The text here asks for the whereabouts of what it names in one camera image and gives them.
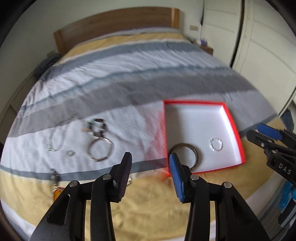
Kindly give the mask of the amber resin bangle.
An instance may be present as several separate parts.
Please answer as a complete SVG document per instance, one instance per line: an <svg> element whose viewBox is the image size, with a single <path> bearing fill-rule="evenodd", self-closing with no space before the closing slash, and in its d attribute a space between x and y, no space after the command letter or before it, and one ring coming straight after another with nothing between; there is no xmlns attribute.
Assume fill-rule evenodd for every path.
<svg viewBox="0 0 296 241"><path fill-rule="evenodd" d="M56 187L55 189L53 189L51 193L51 201L55 202L57 198L60 196L60 194L63 192L63 190L64 187Z"/></svg>

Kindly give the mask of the silver pendant charm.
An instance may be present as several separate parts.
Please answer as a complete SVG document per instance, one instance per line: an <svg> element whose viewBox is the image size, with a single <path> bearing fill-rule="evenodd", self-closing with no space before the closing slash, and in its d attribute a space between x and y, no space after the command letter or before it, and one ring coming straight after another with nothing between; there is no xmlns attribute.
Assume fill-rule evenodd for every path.
<svg viewBox="0 0 296 241"><path fill-rule="evenodd" d="M57 173L55 169L51 169L51 182L53 186L58 186L60 182L60 175Z"/></svg>

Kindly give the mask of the red jewelry box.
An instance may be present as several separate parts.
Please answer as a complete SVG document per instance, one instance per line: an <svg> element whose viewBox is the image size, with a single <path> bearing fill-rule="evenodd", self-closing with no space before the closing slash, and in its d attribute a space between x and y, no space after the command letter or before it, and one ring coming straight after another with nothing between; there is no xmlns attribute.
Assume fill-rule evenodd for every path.
<svg viewBox="0 0 296 241"><path fill-rule="evenodd" d="M193 173L212 172L244 164L246 157L238 129L223 102L165 100L166 149L179 143L193 145L199 161ZM188 148L176 150L182 164L194 164Z"/></svg>

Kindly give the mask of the dark brown bangle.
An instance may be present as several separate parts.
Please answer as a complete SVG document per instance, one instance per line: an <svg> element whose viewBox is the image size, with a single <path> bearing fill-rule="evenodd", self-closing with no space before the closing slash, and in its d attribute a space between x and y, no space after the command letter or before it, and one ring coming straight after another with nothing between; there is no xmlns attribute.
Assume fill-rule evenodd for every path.
<svg viewBox="0 0 296 241"><path fill-rule="evenodd" d="M194 170L195 167L198 164L198 161L199 161L199 154L198 154L196 148L193 145L187 144L187 143L176 144L176 145L174 145L173 147L170 148L170 150L168 152L168 156L170 156L172 153L177 153L176 150L181 149L181 148L188 148L194 153L194 164L189 166L191 171Z"/></svg>

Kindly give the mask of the silver metal bangle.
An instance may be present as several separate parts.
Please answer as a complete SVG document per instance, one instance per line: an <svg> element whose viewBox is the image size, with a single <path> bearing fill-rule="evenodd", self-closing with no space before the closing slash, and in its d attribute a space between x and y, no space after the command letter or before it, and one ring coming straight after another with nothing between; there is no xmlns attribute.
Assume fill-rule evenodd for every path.
<svg viewBox="0 0 296 241"><path fill-rule="evenodd" d="M113 144L107 138L95 138L87 148L87 157L91 161L100 162L106 160L112 152Z"/></svg>

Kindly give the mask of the white wardrobe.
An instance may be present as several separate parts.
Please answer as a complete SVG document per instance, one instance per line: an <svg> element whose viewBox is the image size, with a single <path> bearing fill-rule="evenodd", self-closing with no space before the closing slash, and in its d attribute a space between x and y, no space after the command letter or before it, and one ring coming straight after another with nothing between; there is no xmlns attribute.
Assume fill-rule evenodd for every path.
<svg viewBox="0 0 296 241"><path fill-rule="evenodd" d="M267 1L204 1L201 37L278 114L295 99L295 35Z"/></svg>

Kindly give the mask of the right wooden nightstand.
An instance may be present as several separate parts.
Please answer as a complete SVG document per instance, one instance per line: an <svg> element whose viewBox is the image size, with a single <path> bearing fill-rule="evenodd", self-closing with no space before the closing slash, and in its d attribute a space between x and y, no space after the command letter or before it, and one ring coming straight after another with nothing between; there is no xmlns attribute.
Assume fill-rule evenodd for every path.
<svg viewBox="0 0 296 241"><path fill-rule="evenodd" d="M210 55L213 55L214 50L213 50L212 47L209 47L209 46L207 46L207 45L198 45L198 47L199 47L200 49L202 49L203 51L205 51L206 53L208 53L208 54L210 54Z"/></svg>

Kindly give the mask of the purple tissue box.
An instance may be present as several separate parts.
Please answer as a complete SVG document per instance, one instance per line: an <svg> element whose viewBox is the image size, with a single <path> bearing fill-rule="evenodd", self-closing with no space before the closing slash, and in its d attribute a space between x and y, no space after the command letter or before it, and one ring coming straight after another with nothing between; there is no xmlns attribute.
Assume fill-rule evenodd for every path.
<svg viewBox="0 0 296 241"><path fill-rule="evenodd" d="M208 45L207 41L204 40L204 39L197 39L197 40L196 40L196 43L197 43L199 46L207 46L207 45Z"/></svg>

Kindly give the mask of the striped duvet cover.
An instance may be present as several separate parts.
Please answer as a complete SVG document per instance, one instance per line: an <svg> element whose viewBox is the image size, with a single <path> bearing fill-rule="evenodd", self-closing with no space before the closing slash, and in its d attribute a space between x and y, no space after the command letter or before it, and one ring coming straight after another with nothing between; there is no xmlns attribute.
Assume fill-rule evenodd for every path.
<svg viewBox="0 0 296 241"><path fill-rule="evenodd" d="M166 172L165 100L226 104L246 162L199 173L208 182L231 182L260 213L280 178L267 167L246 132L280 118L243 76L193 45L174 29L117 32L75 46L30 90L1 157L1 205L11 226L29 240L50 208L51 169L60 187L90 182L132 154L132 183L112 205L117 240L181 240L189 206L178 202ZM95 138L112 144L110 156L91 161Z"/></svg>

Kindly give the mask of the dark folded clothes pile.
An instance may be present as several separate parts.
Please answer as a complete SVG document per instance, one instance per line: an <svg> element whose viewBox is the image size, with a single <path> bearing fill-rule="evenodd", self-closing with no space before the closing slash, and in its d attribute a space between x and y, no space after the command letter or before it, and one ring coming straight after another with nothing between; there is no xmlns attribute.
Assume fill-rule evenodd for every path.
<svg viewBox="0 0 296 241"><path fill-rule="evenodd" d="M61 59L61 55L54 53L44 59L34 70L34 76L39 79L52 65Z"/></svg>

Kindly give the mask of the wooden headboard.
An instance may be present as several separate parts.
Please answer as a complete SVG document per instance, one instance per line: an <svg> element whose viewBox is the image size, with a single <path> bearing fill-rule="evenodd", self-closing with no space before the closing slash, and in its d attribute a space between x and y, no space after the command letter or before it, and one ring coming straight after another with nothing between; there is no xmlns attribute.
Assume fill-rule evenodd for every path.
<svg viewBox="0 0 296 241"><path fill-rule="evenodd" d="M58 53L64 56L75 45L110 33L165 27L178 29L180 10L156 6L115 9L75 21L53 33Z"/></svg>

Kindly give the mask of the low wall cabinet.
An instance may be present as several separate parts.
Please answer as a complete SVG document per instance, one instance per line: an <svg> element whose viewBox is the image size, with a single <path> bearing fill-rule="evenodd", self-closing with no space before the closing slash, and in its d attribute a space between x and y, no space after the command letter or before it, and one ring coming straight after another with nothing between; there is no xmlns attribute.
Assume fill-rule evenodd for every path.
<svg viewBox="0 0 296 241"><path fill-rule="evenodd" d="M20 110L27 94L35 85L37 79L32 71L18 86L13 95L8 100L1 111L1 144L4 144L9 134L11 126Z"/></svg>

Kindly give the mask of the wall outlet plate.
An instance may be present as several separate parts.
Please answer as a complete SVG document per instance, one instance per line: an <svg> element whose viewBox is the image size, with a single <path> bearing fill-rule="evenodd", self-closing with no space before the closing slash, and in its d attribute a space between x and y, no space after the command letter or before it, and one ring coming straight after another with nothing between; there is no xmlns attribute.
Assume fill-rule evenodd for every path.
<svg viewBox="0 0 296 241"><path fill-rule="evenodd" d="M196 26L196 25L190 25L189 29L191 31L198 31L199 30L199 26Z"/></svg>

